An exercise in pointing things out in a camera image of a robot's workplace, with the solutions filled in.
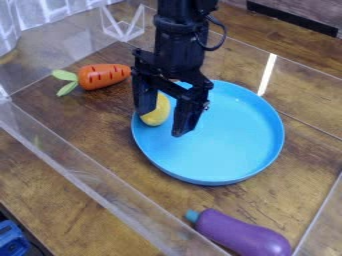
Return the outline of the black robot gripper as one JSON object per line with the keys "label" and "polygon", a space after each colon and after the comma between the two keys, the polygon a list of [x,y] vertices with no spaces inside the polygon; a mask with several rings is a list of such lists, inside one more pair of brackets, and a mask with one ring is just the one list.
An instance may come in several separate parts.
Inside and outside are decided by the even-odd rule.
{"label": "black robot gripper", "polygon": [[158,0],[154,16],[154,51],[135,49],[132,95],[139,115],[156,108],[158,91],[176,98],[171,134],[180,137],[196,127],[209,109],[209,90],[213,83],[200,72],[209,46],[209,23],[218,0]]}

